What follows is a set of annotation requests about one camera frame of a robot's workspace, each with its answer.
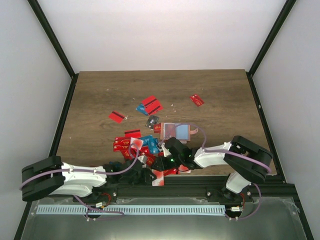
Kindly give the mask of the pink card holder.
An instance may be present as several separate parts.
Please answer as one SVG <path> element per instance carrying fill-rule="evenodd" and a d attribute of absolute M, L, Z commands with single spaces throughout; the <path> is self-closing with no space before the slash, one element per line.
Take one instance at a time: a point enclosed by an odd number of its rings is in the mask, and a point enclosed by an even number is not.
<path fill-rule="evenodd" d="M 175 124 L 176 136 L 174 138 L 176 138 L 183 144 L 186 144 L 187 142 L 189 142 L 191 140 L 191 135 L 195 135 L 199 131 L 198 128 L 191 130 L 191 126 L 189 124 L 182 124 L 182 125 L 178 123 L 161 123 L 161 124 L 162 124 L 162 130 L 160 133 L 160 139 L 164 141 L 168 140 L 165 138 L 165 127 L 164 127 L 165 124 Z"/>

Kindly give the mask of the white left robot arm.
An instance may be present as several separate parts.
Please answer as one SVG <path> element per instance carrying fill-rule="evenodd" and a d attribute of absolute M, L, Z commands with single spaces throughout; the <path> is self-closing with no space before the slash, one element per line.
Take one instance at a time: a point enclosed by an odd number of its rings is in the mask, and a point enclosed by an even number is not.
<path fill-rule="evenodd" d="M 97 202 L 102 189 L 118 184 L 151 184 L 155 173 L 144 163 L 144 157 L 121 163 L 111 161 L 101 166 L 85 167 L 63 162 L 54 155 L 21 170 L 20 190 L 24 202 L 33 202 L 49 195 L 67 195 Z"/>

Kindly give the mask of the white card red swirl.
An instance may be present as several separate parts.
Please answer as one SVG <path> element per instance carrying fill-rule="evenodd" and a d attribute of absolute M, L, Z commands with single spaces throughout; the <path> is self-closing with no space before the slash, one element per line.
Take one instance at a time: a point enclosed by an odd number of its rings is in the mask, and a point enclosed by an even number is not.
<path fill-rule="evenodd" d="M 156 179 L 152 181 L 152 186 L 153 187 L 160 187 L 165 185 L 164 181 L 164 172 L 163 171 L 157 171 L 157 170 L 152 170 L 152 173 L 156 176 Z"/>

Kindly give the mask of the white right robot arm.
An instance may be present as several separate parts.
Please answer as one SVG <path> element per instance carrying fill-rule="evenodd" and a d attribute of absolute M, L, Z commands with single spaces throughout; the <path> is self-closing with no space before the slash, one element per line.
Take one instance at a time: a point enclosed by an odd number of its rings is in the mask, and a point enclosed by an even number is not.
<path fill-rule="evenodd" d="M 213 147 L 193 147 L 171 137 L 161 145 L 163 156 L 155 158 L 151 168 L 164 172 L 184 166 L 189 170 L 228 165 L 234 172 L 222 188 L 223 198 L 229 202 L 240 196 L 249 184 L 262 184 L 271 172 L 272 153 L 264 147 L 236 135 L 232 141 Z"/>

